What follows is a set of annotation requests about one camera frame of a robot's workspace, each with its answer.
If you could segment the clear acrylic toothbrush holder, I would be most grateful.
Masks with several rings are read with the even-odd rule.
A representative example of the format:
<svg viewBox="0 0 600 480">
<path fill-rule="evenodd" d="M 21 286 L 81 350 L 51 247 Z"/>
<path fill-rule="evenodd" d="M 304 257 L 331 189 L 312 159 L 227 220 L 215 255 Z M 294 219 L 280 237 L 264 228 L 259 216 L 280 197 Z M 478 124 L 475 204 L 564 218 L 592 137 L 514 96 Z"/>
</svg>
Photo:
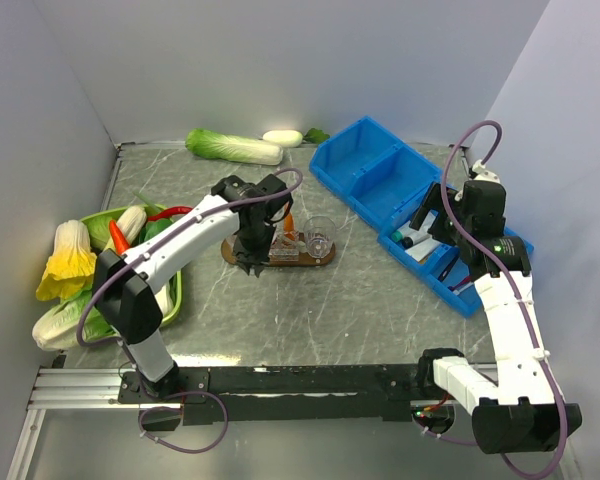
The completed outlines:
<svg viewBox="0 0 600 480">
<path fill-rule="evenodd" d="M 273 263 L 293 263 L 297 262 L 300 257 L 300 251 L 295 248 L 285 248 L 280 240 L 281 235 L 286 235 L 291 239 L 295 239 L 293 234 L 279 233 L 275 236 L 270 250 L 269 250 L 269 262 Z"/>
</svg>

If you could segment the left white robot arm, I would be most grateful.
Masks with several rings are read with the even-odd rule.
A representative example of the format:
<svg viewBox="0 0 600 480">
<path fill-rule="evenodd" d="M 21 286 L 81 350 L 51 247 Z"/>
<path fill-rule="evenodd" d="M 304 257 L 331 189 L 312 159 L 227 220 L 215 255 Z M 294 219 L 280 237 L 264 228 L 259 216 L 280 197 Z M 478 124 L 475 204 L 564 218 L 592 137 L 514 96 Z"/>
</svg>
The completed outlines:
<svg viewBox="0 0 600 480">
<path fill-rule="evenodd" d="M 269 262 L 275 222 L 293 203 L 291 187 L 276 174 L 257 184 L 232 175 L 156 236 L 118 254 L 98 255 L 91 306 L 119 335 L 139 371 L 142 390 L 156 402 L 172 398 L 179 368 L 160 333 L 163 313 L 155 298 L 168 281 L 208 248 L 233 236 L 233 256 L 246 274 Z"/>
</svg>

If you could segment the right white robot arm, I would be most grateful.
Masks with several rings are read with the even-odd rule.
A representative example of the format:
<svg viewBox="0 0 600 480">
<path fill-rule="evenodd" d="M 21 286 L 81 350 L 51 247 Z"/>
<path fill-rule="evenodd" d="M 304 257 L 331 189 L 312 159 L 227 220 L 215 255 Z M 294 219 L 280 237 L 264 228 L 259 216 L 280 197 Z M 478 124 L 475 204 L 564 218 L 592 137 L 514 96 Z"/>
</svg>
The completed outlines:
<svg viewBox="0 0 600 480">
<path fill-rule="evenodd" d="M 423 352 L 416 383 L 428 398 L 447 392 L 470 415 L 486 454 L 549 452 L 582 424 L 578 404 L 544 370 L 549 357 L 532 297 L 531 262 L 524 240 L 505 228 L 506 191 L 493 181 L 468 180 L 462 190 L 432 184 L 413 215 L 412 228 L 436 214 L 431 236 L 459 251 L 485 311 L 497 378 L 489 380 L 452 348 Z"/>
</svg>

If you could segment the orange toothpaste tube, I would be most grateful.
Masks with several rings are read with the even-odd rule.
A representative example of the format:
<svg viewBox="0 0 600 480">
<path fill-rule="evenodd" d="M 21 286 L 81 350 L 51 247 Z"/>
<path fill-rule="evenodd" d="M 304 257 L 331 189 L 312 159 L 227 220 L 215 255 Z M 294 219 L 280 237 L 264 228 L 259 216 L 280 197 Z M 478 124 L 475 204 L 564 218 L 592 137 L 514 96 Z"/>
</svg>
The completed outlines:
<svg viewBox="0 0 600 480">
<path fill-rule="evenodd" d="M 289 213 L 284 219 L 284 231 L 285 232 L 293 232 L 295 230 L 294 218 L 291 213 Z"/>
</svg>

